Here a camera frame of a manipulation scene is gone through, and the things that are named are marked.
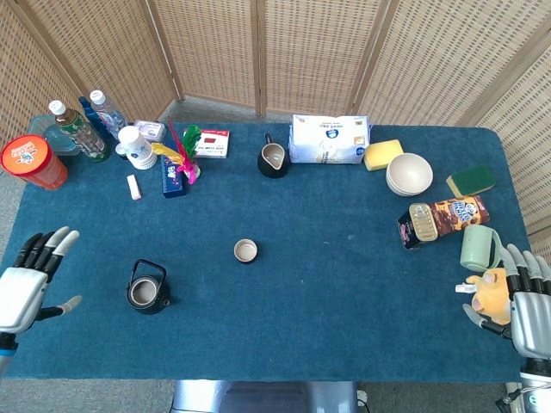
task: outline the red container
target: red container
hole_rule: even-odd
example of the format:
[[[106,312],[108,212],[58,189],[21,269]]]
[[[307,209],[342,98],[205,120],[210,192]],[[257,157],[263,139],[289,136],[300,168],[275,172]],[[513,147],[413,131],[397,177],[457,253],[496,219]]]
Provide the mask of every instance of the red container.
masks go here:
[[[2,166],[11,175],[44,189],[58,189],[67,179],[67,168],[40,135],[22,135],[2,150]]]

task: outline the stacked bowl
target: stacked bowl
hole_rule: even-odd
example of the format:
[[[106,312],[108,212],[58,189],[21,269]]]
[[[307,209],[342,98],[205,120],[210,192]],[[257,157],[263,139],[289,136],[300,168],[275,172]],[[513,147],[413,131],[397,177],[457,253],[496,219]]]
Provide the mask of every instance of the stacked bowl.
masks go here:
[[[398,155],[387,167],[387,185],[397,195],[419,195],[431,183],[432,168],[424,158],[414,153]]]

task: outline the woven panel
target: woven panel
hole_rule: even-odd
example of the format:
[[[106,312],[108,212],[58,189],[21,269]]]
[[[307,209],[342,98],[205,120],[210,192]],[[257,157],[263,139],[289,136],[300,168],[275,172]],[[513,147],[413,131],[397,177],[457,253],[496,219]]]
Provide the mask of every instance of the woven panel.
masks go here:
[[[0,147],[27,131],[30,119],[46,114],[55,97],[77,97],[7,6],[0,1]]]
[[[454,125],[550,10],[546,0],[403,0],[360,112]]]
[[[501,137],[524,222],[551,217],[551,48],[480,121]]]
[[[130,119],[155,119],[172,101],[172,86],[137,1],[29,4],[85,86],[110,94]]]
[[[254,106],[249,1],[153,3],[185,92]]]
[[[267,0],[268,110],[344,114],[380,3]]]
[[[551,231],[547,231],[546,237],[530,239],[530,246],[534,254],[542,256],[551,263]]]

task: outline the orange lid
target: orange lid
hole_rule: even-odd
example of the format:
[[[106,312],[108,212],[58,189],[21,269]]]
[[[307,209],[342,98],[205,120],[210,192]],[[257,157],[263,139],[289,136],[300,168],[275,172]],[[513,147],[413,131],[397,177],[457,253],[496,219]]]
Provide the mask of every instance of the orange lid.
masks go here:
[[[22,135],[11,140],[2,150],[2,166],[15,176],[35,174],[51,158],[52,149],[40,135]]]

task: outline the green feather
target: green feather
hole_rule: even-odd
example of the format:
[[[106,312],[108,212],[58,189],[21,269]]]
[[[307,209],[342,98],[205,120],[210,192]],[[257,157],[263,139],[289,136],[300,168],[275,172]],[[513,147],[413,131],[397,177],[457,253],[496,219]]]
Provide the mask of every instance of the green feather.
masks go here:
[[[195,155],[197,154],[197,142],[200,138],[201,129],[199,129],[197,125],[190,125],[186,133],[183,135],[182,146],[190,161],[195,159]]]

